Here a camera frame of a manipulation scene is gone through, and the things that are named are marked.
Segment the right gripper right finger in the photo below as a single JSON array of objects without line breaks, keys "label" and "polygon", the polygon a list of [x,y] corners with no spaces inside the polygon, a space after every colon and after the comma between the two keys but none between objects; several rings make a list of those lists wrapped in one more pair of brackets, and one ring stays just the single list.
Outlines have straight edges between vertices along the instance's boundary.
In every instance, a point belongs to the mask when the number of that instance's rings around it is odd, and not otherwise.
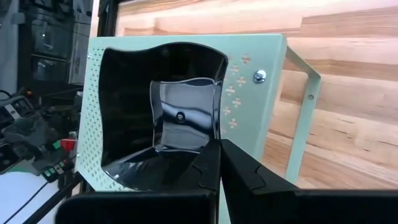
[{"label": "right gripper right finger", "polygon": [[398,224],[398,190],[301,189],[230,140],[221,145],[231,224]]}]

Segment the black diagonal beam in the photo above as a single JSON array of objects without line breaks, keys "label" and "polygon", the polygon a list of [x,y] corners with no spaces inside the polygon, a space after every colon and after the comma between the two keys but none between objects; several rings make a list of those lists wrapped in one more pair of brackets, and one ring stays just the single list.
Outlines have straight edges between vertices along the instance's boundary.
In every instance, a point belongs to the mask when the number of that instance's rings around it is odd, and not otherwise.
[{"label": "black diagonal beam", "polygon": [[39,207],[23,224],[38,224],[48,212],[59,204],[67,196],[71,196],[72,190],[83,180],[79,172],[73,175],[69,183],[51,196],[41,207]]}]

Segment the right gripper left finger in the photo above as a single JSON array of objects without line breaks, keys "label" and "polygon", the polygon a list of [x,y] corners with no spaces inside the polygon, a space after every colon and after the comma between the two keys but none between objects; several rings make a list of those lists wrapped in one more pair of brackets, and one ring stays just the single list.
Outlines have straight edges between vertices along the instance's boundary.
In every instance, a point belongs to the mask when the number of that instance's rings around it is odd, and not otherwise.
[{"label": "right gripper left finger", "polygon": [[127,161],[127,192],[96,191],[63,202],[55,224],[218,224],[221,145],[149,148]]}]

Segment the black wavy square plate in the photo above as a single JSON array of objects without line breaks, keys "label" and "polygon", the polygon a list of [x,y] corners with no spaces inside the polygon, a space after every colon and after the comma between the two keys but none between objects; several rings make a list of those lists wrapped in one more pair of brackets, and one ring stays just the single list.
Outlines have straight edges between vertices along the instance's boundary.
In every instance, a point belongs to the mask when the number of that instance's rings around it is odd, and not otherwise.
[{"label": "black wavy square plate", "polygon": [[197,189],[216,160],[228,58],[177,42],[104,51],[99,73],[102,169],[139,191]]}]

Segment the black cabinet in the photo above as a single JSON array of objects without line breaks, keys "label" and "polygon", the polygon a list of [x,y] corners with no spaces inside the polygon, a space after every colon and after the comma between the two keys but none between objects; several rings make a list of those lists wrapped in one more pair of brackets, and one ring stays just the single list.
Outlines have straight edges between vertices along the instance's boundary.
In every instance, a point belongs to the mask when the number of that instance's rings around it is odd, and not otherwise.
[{"label": "black cabinet", "polygon": [[51,92],[82,86],[93,0],[17,2],[17,87]]}]

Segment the mint green perforated metal shelf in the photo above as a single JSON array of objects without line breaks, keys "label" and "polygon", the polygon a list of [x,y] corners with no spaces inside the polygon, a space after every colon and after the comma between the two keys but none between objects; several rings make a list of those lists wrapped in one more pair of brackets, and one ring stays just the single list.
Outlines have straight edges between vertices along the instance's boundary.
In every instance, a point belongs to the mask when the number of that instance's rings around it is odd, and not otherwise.
[{"label": "mint green perforated metal shelf", "polygon": [[[97,37],[88,45],[88,61],[83,92],[76,169],[93,188],[93,192],[127,192],[131,189],[113,180],[101,167],[103,129],[99,105],[100,66],[104,51],[145,50],[152,47],[187,42],[218,50],[228,58],[220,98],[220,138],[228,139],[259,162],[269,129],[282,67],[291,61],[308,75],[302,111],[294,137],[294,152],[302,152],[309,134],[320,76],[301,59],[280,34],[243,35],[166,35],[135,37]],[[300,159],[289,162],[285,180],[294,184]],[[229,211],[220,177],[218,222]]]}]

